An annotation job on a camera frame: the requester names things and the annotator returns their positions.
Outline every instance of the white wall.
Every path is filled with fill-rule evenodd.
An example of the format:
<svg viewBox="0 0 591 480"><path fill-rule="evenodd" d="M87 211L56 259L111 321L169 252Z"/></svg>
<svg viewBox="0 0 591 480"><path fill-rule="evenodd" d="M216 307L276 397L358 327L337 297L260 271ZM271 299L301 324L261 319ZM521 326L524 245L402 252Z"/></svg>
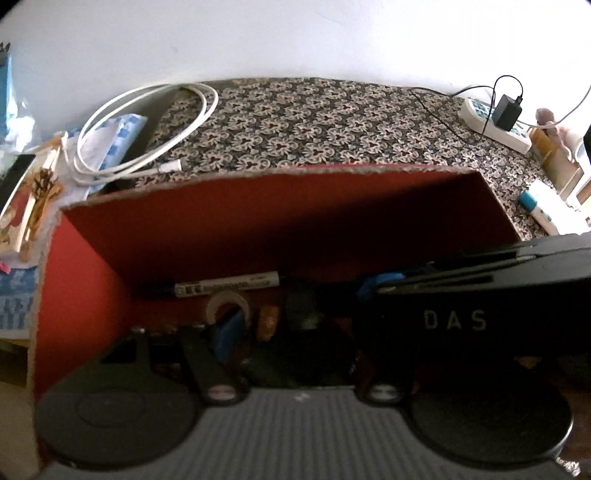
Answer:
<svg viewBox="0 0 591 480"><path fill-rule="evenodd" d="M585 93L590 33L585 0L22 0L0 24L45 136L132 87L241 76L451 91L510 73L534 122L537 107L561 115ZM591 98L569 122L589 123Z"/></svg>

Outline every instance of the patterned tablecloth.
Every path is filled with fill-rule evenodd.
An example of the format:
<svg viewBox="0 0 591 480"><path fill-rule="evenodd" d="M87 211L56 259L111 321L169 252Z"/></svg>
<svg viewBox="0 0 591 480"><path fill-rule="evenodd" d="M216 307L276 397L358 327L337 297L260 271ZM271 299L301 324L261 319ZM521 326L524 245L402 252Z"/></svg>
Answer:
<svg viewBox="0 0 591 480"><path fill-rule="evenodd" d="M210 83L220 103L193 135L159 159L180 159L182 172L148 176L135 186L204 172L318 164L423 164L478 170L522 239L543 236L517 205L535 179L536 161L479 135L458 117L461 99L421 90L325 79L256 79ZM185 91L163 115L150 148L175 136L199 112ZM430 115L450 125L458 136Z"/></svg>

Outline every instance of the cable connector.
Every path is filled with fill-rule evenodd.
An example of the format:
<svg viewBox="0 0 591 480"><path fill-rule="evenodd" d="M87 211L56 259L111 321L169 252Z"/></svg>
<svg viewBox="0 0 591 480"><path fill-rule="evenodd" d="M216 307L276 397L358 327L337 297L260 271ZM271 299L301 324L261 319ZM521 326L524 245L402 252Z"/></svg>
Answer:
<svg viewBox="0 0 591 480"><path fill-rule="evenodd" d="M181 165L180 160L169 161L158 167L159 173L172 173L175 171L183 171L183 166Z"/></svg>
<svg viewBox="0 0 591 480"><path fill-rule="evenodd" d="M521 115L521 101L523 97L519 95L516 100L513 98L503 95L499 103L495 107L495 111L492 112L492 121L497 128L505 130L506 132L511 131L515 122Z"/></svg>

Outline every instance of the black circular disc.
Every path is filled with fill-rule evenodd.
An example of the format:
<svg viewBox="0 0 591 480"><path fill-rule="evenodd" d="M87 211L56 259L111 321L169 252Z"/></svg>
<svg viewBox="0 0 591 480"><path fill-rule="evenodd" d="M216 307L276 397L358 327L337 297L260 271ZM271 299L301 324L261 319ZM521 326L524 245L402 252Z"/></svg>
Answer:
<svg viewBox="0 0 591 480"><path fill-rule="evenodd" d="M435 451L491 468L558 454L573 423L558 391L513 365L449 369L409 400L408 412Z"/></svg>
<svg viewBox="0 0 591 480"><path fill-rule="evenodd" d="M148 462L177 446L194 424L193 398L168 379L137 375L126 385L84 390L50 390L35 409L35 429L52 457L80 468Z"/></svg>

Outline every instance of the power strip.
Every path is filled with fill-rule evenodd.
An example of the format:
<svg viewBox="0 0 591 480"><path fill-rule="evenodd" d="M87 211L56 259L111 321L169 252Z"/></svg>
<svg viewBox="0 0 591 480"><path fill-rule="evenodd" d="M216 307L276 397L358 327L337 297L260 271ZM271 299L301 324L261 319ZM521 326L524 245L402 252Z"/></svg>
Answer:
<svg viewBox="0 0 591 480"><path fill-rule="evenodd" d="M489 110L490 107L485 103L472 98L467 98L464 100L462 108L460 108L459 116L463 118L466 124L475 132L482 133ZM528 127L517 122L510 132L506 132L505 130L497 128L492 122L492 119L490 119L484 134L519 153L525 154L529 152L531 148L531 140L527 134L527 129Z"/></svg>

